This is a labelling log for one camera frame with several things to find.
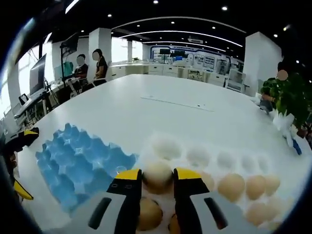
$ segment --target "person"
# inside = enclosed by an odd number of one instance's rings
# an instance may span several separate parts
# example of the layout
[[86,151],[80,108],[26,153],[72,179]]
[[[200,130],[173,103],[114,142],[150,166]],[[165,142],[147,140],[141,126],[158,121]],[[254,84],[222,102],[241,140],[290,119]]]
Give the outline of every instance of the person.
[[86,56],[84,54],[80,54],[77,56],[77,68],[74,71],[74,77],[77,78],[87,78],[88,73],[88,65],[85,63]]
[[100,49],[96,49],[95,51],[93,51],[92,58],[94,61],[97,61],[97,70],[96,70],[94,84],[97,86],[99,84],[106,83],[106,80],[104,80],[104,78],[106,78],[108,66],[105,61],[102,51]]

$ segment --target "ceiling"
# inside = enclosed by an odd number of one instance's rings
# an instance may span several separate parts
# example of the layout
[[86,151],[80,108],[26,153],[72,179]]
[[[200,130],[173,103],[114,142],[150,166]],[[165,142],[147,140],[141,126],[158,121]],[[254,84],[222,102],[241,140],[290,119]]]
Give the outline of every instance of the ceiling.
[[[67,0],[65,7],[70,2],[71,0]],[[73,33],[82,30],[81,35],[87,36],[98,27],[113,28],[112,36],[114,37],[149,31],[195,32],[214,37],[181,32],[156,32],[127,38],[143,43],[151,41],[188,42],[187,38],[194,36],[203,40],[204,45],[225,50],[225,52],[221,52],[241,60],[244,59],[245,37],[260,31],[278,44],[282,48],[283,55],[290,61],[295,63],[296,60],[299,60],[300,64],[295,64],[295,66],[302,66],[303,63],[307,67],[312,47],[307,40],[308,31],[304,28],[304,22],[307,22],[310,9],[307,1],[297,0],[295,4],[293,1],[286,3],[286,1],[280,0],[249,3],[224,0],[184,2],[158,0],[158,4],[154,4],[153,0],[79,0],[66,15],[63,14],[57,21],[50,23],[49,30],[53,31],[51,36],[53,42],[65,40]],[[228,10],[223,11],[223,6],[227,6]],[[48,33],[47,27],[45,27],[40,33],[34,34],[30,40],[36,43],[40,37],[42,38]],[[216,37],[235,42],[242,47]],[[205,47],[205,49],[218,52],[213,48]]]

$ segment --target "white egg tray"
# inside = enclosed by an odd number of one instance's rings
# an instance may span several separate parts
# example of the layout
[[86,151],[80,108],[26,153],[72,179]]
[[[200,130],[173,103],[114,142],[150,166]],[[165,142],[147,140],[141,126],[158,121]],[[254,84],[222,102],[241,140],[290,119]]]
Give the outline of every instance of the white egg tray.
[[[254,175],[272,175],[275,173],[274,165],[265,152],[248,152],[237,149],[224,149],[210,143],[191,142],[178,139],[167,134],[154,134],[147,140],[140,157],[134,167],[144,168],[152,162],[163,161],[171,166],[188,168],[197,172],[206,172],[214,179],[214,190],[219,181],[228,173],[237,173],[245,181]],[[143,189],[142,196],[151,198],[159,203],[163,210],[162,223],[154,230],[139,233],[168,234],[167,229],[171,216],[175,213],[175,201],[173,195],[154,195]],[[278,190],[273,195],[279,197]],[[269,197],[263,194],[257,202],[267,203]],[[255,201],[250,201],[244,191],[240,200],[236,203],[242,209],[242,215]],[[283,201],[284,209],[280,215],[271,222],[280,222],[290,211],[293,199]],[[259,227],[267,227],[265,222]]]

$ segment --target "egg carton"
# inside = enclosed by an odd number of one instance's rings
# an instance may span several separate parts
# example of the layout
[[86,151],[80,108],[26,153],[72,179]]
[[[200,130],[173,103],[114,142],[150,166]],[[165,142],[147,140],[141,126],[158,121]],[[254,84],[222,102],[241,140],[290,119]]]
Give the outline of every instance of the egg carton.
[[53,140],[36,152],[37,165],[52,195],[71,213],[99,191],[106,191],[115,176],[133,168],[138,155],[126,155],[120,146],[104,144],[77,126],[65,125]]

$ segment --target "desk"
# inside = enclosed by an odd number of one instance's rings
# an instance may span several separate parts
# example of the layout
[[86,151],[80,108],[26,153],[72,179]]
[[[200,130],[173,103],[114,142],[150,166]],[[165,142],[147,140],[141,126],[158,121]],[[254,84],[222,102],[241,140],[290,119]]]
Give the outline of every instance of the desk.
[[[205,105],[212,111],[141,98],[146,95],[185,105]],[[42,144],[68,122],[104,142],[120,145],[125,153],[140,153],[154,131],[224,148],[266,151],[282,178],[280,190],[285,193],[298,191],[298,183],[304,182],[311,167],[307,142],[298,140],[303,155],[296,155],[271,119],[248,96],[194,80],[130,75],[82,93],[48,113],[35,124],[40,129],[39,138],[18,154],[20,181],[35,198],[29,205],[44,230],[61,227],[70,217],[50,194],[35,152],[41,151]]]

